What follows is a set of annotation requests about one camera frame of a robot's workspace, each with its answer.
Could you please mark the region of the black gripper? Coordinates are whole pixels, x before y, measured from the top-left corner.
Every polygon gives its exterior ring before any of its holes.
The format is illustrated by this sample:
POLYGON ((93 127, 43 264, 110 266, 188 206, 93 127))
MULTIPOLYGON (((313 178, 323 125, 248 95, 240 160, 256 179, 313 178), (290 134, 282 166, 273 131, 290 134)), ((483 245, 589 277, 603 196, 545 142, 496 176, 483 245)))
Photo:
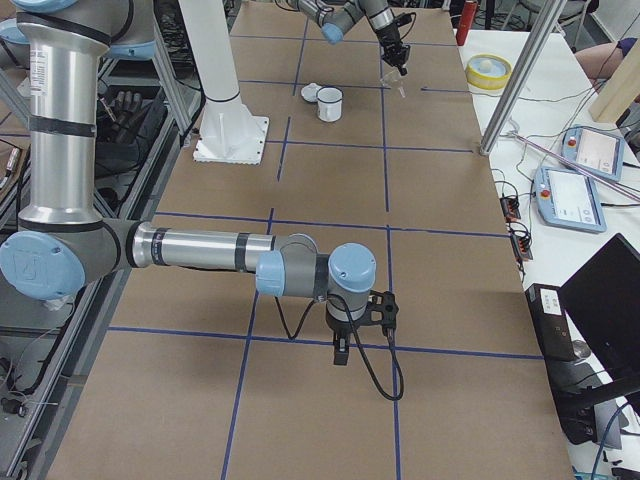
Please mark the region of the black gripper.
POLYGON ((380 30, 379 43, 383 48, 382 60, 389 66, 397 66, 399 74, 406 76, 410 46, 403 43, 399 31, 380 30))
POLYGON ((333 364, 335 366, 346 366, 349 359, 349 344, 353 333, 353 325, 348 321, 332 320, 331 329, 333 331, 333 364))

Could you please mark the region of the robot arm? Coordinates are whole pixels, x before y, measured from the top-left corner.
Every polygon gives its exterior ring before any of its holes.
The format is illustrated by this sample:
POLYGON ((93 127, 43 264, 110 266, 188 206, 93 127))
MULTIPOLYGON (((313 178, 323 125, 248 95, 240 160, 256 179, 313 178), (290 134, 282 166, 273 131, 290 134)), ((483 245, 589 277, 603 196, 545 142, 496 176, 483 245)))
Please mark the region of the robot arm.
POLYGON ((366 19, 383 49, 382 60, 396 68, 401 77, 407 75, 410 46, 404 43, 400 28, 411 22, 409 13, 396 16, 383 0, 346 1, 340 8, 320 0, 293 0, 286 4, 312 20, 332 45, 341 42, 360 20, 366 19))
POLYGON ((22 294, 52 300, 126 267, 180 266, 252 273, 257 290, 324 303, 334 361, 379 309, 376 261, 357 243, 318 252, 305 235, 181 231, 106 219, 95 209, 98 64, 155 55, 148 1, 20 1, 30 47, 31 195, 1 246, 1 270, 22 294))

